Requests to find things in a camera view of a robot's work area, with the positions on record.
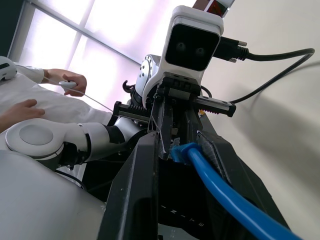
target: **cable connector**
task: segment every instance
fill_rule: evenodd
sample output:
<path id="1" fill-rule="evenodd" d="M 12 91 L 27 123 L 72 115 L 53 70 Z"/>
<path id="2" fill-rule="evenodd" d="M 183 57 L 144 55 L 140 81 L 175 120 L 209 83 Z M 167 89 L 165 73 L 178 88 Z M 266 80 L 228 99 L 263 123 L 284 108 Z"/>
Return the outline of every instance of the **cable connector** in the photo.
<path id="1" fill-rule="evenodd" d="M 249 49 L 243 47 L 246 45 L 247 43 L 244 41 L 238 41 L 222 36 L 213 57 L 232 63 L 235 63 L 237 59 L 244 61 L 249 54 Z"/>

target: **blue hose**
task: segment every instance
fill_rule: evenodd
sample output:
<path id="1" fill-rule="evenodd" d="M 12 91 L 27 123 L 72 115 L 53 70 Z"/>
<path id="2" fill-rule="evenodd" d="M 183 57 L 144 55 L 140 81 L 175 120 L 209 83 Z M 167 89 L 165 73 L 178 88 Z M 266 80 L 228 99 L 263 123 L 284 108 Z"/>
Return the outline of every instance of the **blue hose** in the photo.
<path id="1" fill-rule="evenodd" d="M 179 146 L 175 148 L 173 159 L 175 160 L 175 157 L 177 157 L 177 152 L 180 151 L 179 148 L 182 151 L 185 150 L 184 154 L 187 154 L 204 185 L 214 198 L 256 238 L 260 240 L 301 240 L 301 238 L 252 205 L 225 183 L 199 152 L 199 147 L 196 147 L 195 143 L 188 145 L 194 145 L 194 147 Z"/>

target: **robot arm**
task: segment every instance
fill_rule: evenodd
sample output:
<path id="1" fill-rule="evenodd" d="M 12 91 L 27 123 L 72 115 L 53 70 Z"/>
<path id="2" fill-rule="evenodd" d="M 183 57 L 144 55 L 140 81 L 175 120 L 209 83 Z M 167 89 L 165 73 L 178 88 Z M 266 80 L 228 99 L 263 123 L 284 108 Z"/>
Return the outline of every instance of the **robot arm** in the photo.
<path id="1" fill-rule="evenodd" d="M 113 126 L 97 122 L 57 123 L 35 118 L 9 128 L 5 143 L 10 150 L 54 170 L 58 165 L 82 164 L 123 151 L 126 143 L 142 130 L 123 117 Z"/>

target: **human hand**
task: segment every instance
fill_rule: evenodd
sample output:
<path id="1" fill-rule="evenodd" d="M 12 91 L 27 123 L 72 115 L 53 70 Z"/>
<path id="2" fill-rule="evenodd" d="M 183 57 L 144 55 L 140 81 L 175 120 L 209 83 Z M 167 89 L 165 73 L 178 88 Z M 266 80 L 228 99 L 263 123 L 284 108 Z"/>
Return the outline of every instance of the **human hand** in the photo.
<path id="1" fill-rule="evenodd" d="M 0 115 L 0 133 L 22 121 L 43 116 L 45 110 L 34 108 L 36 104 L 35 99 L 19 102 Z"/>
<path id="2" fill-rule="evenodd" d="M 67 76 L 67 75 L 63 75 L 62 76 L 63 79 L 67 80 L 67 81 L 73 81 L 76 83 L 76 87 L 72 88 L 73 90 L 79 91 L 72 91 L 72 90 L 67 90 L 64 95 L 71 95 L 74 97 L 82 97 L 83 94 L 86 93 L 86 88 L 87 88 L 87 79 L 85 78 L 85 76 L 83 75 L 73 75 L 73 76 Z"/>

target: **white sleeve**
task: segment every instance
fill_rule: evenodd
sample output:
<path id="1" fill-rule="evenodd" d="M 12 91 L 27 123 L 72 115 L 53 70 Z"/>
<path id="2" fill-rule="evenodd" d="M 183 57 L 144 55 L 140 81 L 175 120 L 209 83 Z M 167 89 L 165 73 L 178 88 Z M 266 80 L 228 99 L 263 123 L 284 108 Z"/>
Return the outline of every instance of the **white sleeve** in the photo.
<path id="1" fill-rule="evenodd" d="M 16 69 L 18 73 L 25 75 L 28 79 L 32 80 L 36 84 L 40 84 L 45 77 L 45 71 L 41 68 L 25 66 L 26 68 L 30 69 L 28 70 L 28 69 L 25 69 L 24 67 L 18 66 L 17 65 L 18 63 L 16 62 L 15 64 L 16 64 Z"/>

